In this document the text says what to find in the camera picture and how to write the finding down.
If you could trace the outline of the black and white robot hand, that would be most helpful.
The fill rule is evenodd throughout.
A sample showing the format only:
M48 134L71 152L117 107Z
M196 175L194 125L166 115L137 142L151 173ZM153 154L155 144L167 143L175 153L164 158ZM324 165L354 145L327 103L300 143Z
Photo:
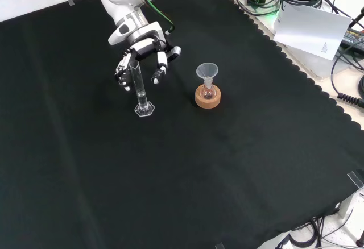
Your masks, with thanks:
M130 91L133 84L129 67L132 61L142 61L149 55L156 54L157 69L152 75L151 81L153 84L158 84L167 73L168 64L181 54L181 48L173 46L166 39L158 22L138 28L131 19L128 19L111 34L108 42L110 45L123 42L128 44L114 73L119 85L127 92Z

